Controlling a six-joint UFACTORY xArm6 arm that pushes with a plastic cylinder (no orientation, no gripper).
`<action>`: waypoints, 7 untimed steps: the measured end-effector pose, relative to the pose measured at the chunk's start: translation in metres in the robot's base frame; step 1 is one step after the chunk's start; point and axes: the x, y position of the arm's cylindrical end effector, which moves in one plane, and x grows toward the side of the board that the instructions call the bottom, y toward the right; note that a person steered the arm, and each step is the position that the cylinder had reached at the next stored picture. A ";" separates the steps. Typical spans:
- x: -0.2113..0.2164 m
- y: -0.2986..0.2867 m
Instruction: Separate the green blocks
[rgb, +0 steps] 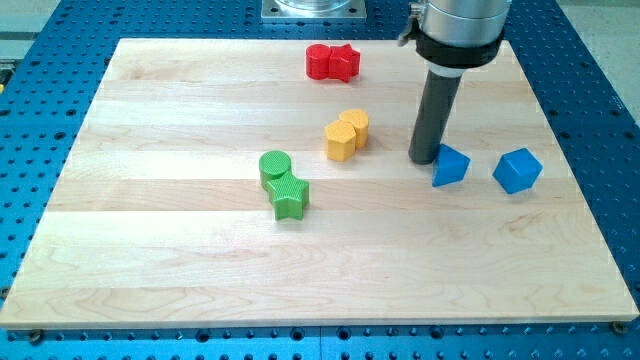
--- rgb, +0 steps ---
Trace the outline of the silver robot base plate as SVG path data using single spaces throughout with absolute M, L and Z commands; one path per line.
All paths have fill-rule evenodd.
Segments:
M 262 0 L 263 20 L 327 20 L 367 17 L 365 0 Z

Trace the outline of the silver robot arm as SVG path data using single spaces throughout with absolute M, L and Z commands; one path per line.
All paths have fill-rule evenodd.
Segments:
M 409 4 L 400 47 L 413 40 L 428 69 L 458 78 L 497 56 L 511 0 L 426 0 Z

